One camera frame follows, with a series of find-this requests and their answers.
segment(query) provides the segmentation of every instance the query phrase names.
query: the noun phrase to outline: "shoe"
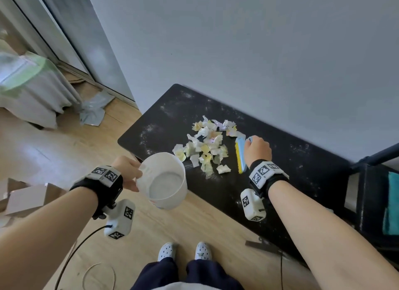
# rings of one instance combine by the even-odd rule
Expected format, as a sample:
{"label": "shoe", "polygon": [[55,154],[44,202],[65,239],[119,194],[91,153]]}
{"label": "shoe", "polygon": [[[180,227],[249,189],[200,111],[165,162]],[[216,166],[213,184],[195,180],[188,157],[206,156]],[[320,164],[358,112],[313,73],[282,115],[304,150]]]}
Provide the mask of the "shoe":
{"label": "shoe", "polygon": [[199,242],[196,249],[195,260],[212,260],[212,253],[210,247],[204,243]]}
{"label": "shoe", "polygon": [[176,245],[173,243],[166,243],[162,246],[161,250],[159,250],[158,254],[158,262],[163,260],[165,257],[171,257],[173,260],[176,256]]}

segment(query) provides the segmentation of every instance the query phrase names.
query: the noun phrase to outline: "black table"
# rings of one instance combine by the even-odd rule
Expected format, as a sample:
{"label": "black table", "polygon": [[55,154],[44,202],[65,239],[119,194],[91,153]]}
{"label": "black table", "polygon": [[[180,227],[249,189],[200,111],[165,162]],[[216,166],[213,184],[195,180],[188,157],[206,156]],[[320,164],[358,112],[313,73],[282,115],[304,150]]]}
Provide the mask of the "black table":
{"label": "black table", "polygon": [[[234,121],[237,129],[246,134],[261,136],[270,143],[273,162],[289,176],[297,189],[340,216],[344,209],[350,163],[302,139],[263,123],[230,106],[224,105],[187,87],[175,84],[160,97],[150,109],[118,140],[118,144],[141,160],[157,152],[172,152],[176,144],[188,142],[187,133],[194,135],[194,122],[202,116],[223,122]],[[217,174],[205,179],[200,167],[193,168],[189,159],[186,168],[190,191],[218,208],[234,220],[252,230],[292,257],[303,260],[287,230],[270,203],[266,205],[267,217],[261,222],[245,218],[240,193],[249,187],[248,169],[238,174],[235,138],[223,135],[229,157],[223,165],[230,173]]]}

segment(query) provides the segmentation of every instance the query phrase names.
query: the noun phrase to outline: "teal cloth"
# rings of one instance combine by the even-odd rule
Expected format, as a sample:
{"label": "teal cloth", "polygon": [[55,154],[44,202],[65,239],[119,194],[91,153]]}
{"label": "teal cloth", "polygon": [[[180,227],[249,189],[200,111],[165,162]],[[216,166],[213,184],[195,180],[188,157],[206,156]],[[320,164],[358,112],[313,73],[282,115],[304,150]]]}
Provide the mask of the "teal cloth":
{"label": "teal cloth", "polygon": [[382,233],[399,235],[399,174],[389,172],[388,207],[385,209]]}

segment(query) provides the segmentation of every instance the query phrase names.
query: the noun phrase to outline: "hand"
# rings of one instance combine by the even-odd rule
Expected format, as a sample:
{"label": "hand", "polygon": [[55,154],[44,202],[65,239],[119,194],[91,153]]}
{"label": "hand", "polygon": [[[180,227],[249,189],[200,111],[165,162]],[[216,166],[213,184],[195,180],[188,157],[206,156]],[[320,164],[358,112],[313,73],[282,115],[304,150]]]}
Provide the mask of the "hand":
{"label": "hand", "polygon": [[136,181],[133,179],[141,177],[143,172],[138,169],[140,163],[137,159],[133,160],[124,155],[118,156],[111,166],[122,174],[123,188],[138,192]]}
{"label": "hand", "polygon": [[265,142],[261,137],[253,135],[252,143],[248,139],[244,146],[244,160],[248,167],[256,160],[272,160],[272,150],[268,142]]}

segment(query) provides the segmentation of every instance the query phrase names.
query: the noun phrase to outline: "floor plank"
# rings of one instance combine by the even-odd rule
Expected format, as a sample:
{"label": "floor plank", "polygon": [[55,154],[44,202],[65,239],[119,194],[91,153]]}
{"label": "floor plank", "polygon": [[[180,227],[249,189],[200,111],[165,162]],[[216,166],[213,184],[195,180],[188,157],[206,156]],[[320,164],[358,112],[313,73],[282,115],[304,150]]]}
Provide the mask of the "floor plank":
{"label": "floor plank", "polygon": [[[80,84],[77,90],[85,99],[98,91],[88,83]],[[30,184],[51,182],[69,188],[96,165],[129,154],[118,146],[117,139],[140,115],[137,109],[115,99],[106,107],[99,127],[80,125],[79,116],[67,109],[57,118],[57,130],[40,131],[0,108],[0,179],[13,177]],[[183,278],[185,264],[194,257],[195,247],[202,240],[210,243],[214,259],[246,289],[281,289],[280,257],[245,247],[246,240],[257,240],[257,236],[191,192],[171,211],[153,207],[139,193],[123,192],[120,198],[136,204],[132,232],[118,241],[101,232],[93,236],[71,260],[60,288],[82,289],[84,272],[101,262],[114,268],[115,289],[129,289],[141,269],[156,261],[159,248],[169,241],[179,244],[177,263]],[[78,242],[104,224],[90,220]],[[86,289],[110,289],[108,265],[89,273]],[[53,289],[58,272],[46,290]],[[287,260],[283,262],[283,277],[284,289],[318,289],[308,270]]]}

